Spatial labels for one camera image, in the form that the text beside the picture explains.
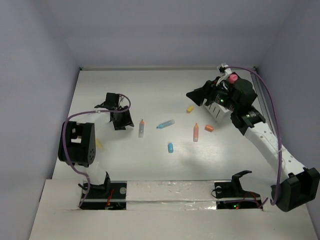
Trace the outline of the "yellow highlighter pen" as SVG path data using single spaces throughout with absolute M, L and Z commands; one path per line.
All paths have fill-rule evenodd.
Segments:
M 97 146 L 100 150 L 103 150 L 103 149 L 104 149 L 104 146 L 101 144 L 101 142 L 100 142 L 98 139 L 95 140 L 95 143 L 96 143 L 96 146 Z

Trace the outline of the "pink capped tube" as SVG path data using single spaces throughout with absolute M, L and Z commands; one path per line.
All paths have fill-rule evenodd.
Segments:
M 233 73 L 228 77 L 228 81 L 230 84 L 234 84 L 238 80 L 238 75 Z

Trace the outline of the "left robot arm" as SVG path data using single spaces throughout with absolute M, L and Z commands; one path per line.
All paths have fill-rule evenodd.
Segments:
M 72 119 L 82 115 L 108 113 L 114 130 L 125 131 L 126 127 L 134 127 L 130 108 L 131 101 L 127 96 L 108 92 L 104 102 L 96 105 L 94 110 L 75 113 L 63 122 L 58 159 L 69 165 L 75 173 L 85 177 L 86 182 L 79 185 L 83 190 L 83 199 L 110 196 L 111 180 L 109 174 L 104 170 L 94 174 L 97 180 L 91 180 L 88 170 L 94 164 L 97 154 L 95 124 L 93 122 L 80 123 Z

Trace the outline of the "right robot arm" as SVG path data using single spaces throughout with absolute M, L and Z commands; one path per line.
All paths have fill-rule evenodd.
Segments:
M 186 93 L 197 106 L 215 103 L 231 112 L 235 128 L 245 136 L 276 171 L 271 199 L 281 211 L 289 212 L 316 198 L 320 173 L 307 168 L 283 146 L 279 134 L 273 134 L 266 119 L 253 106 L 257 94 L 253 84 L 233 73 L 226 80 L 208 80 L 202 87 Z

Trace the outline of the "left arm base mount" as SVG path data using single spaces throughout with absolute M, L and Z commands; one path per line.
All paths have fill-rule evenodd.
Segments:
M 126 210 L 127 182 L 112 181 L 107 189 L 91 185 L 82 210 Z

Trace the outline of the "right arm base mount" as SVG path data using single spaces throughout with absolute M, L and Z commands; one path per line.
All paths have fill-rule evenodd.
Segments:
M 232 175 L 231 180 L 214 183 L 211 196 L 216 200 L 218 210 L 262 209 L 261 196 L 242 188 L 240 178 L 252 171 L 243 170 Z

